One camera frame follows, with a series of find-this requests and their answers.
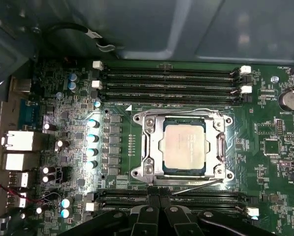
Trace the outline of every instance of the motherboard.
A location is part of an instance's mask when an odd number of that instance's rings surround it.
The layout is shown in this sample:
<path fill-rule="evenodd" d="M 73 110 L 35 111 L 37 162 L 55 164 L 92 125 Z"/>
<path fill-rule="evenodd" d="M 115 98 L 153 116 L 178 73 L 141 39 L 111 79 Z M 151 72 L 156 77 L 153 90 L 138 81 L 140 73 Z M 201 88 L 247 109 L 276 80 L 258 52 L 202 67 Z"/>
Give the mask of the motherboard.
<path fill-rule="evenodd" d="M 40 156 L 6 169 L 11 185 L 25 176 L 47 196 L 30 216 L 39 236 L 130 212 L 148 186 L 181 192 L 171 201 L 194 214 L 217 209 L 294 235 L 294 67 L 43 60 L 18 130 L 6 148 L 29 139 Z"/>

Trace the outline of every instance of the red wire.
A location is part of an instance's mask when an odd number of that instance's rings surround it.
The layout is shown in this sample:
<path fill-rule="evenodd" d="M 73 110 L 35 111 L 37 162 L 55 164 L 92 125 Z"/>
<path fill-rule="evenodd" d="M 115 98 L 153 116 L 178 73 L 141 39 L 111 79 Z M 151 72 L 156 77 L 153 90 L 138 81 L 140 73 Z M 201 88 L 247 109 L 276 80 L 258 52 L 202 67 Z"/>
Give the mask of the red wire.
<path fill-rule="evenodd" d="M 23 195 L 21 195 L 20 193 L 14 191 L 13 189 L 11 188 L 7 188 L 7 187 L 4 187 L 0 184 L 0 188 L 3 189 L 4 191 L 8 192 L 8 193 L 11 193 L 12 195 L 16 195 L 18 196 L 19 198 L 23 198 L 25 200 L 27 200 L 28 202 L 34 202 L 34 203 L 39 203 L 39 202 L 43 202 L 44 199 L 39 199 L 39 200 L 36 200 L 36 199 L 30 199 L 30 198 L 27 198 L 27 197 L 24 197 Z"/>

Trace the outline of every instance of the gray metal surface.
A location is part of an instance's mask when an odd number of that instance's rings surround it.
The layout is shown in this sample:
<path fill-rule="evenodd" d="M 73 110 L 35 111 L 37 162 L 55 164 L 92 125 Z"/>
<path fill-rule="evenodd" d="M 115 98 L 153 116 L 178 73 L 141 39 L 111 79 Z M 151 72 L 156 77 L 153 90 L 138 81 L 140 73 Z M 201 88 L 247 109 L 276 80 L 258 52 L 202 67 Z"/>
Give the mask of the gray metal surface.
<path fill-rule="evenodd" d="M 0 100 L 6 100 L 9 76 L 29 58 L 38 55 L 37 46 L 27 30 L 32 23 L 20 8 L 0 0 Z"/>
<path fill-rule="evenodd" d="M 83 24 L 123 47 L 124 59 L 294 63 L 294 0 L 12 0 L 43 27 Z M 62 30 L 71 55 L 102 56 Z"/>

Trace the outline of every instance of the cable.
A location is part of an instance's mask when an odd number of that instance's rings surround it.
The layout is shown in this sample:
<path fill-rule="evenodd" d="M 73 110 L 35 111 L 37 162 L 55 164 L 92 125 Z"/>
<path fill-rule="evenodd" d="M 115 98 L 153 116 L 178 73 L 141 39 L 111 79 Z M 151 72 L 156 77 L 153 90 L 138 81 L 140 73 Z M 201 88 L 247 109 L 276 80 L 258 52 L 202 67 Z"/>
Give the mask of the cable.
<path fill-rule="evenodd" d="M 45 197 L 47 197 L 47 196 L 55 193 L 55 192 L 53 192 L 53 193 L 47 194 L 43 198 L 36 200 L 36 199 L 30 199 L 28 197 L 25 197 L 25 196 L 21 195 L 20 193 L 14 191 L 12 188 L 4 187 L 1 184 L 0 184 L 0 188 L 3 189 L 6 192 L 12 194 L 12 195 L 18 196 L 19 198 L 23 198 L 23 199 L 27 200 L 28 202 L 33 202 L 33 203 L 41 203 L 41 202 L 44 202 L 46 200 Z"/>
<path fill-rule="evenodd" d="M 98 47 L 98 49 L 101 52 L 112 53 L 116 49 L 115 45 L 110 44 L 109 42 L 107 42 L 106 39 L 104 39 L 97 32 L 91 31 L 87 27 L 76 24 L 76 23 L 62 22 L 62 23 L 56 23 L 54 25 L 49 26 L 42 33 L 42 39 L 44 40 L 44 42 L 48 45 L 50 50 L 56 52 L 57 54 L 63 54 L 63 53 L 60 52 L 60 50 L 53 43 L 51 43 L 48 40 L 48 36 L 53 34 L 54 32 L 56 32 L 58 30 L 65 30 L 65 29 L 66 30 L 72 30 L 72 29 L 77 30 L 77 31 L 80 31 L 80 32 L 86 34 L 91 39 L 95 39 L 96 40 L 96 46 Z"/>
<path fill-rule="evenodd" d="M 223 179 L 219 179 L 219 180 L 216 180 L 216 181 L 212 181 L 212 182 L 209 182 L 209 183 L 202 184 L 202 185 L 194 187 L 194 188 L 188 188 L 188 189 L 185 189 L 185 190 L 182 190 L 182 191 L 172 193 L 172 195 L 177 195 L 177 194 L 180 194 L 180 193 L 185 193 L 185 192 L 188 192 L 188 191 L 193 191 L 193 190 L 196 190 L 196 189 L 208 187 L 208 186 L 213 185 L 215 183 L 221 183 L 222 181 L 223 181 Z"/>

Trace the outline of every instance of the cpu socket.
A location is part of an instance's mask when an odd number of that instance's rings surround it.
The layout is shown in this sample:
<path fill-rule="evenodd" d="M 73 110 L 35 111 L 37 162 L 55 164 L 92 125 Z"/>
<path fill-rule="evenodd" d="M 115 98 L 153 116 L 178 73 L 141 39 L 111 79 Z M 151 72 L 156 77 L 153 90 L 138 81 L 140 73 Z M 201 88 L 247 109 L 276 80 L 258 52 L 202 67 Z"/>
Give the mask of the cpu socket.
<path fill-rule="evenodd" d="M 151 109 L 142 126 L 141 165 L 131 176 L 150 185 L 200 185 L 234 178 L 226 169 L 225 127 L 233 119 L 210 109 Z"/>

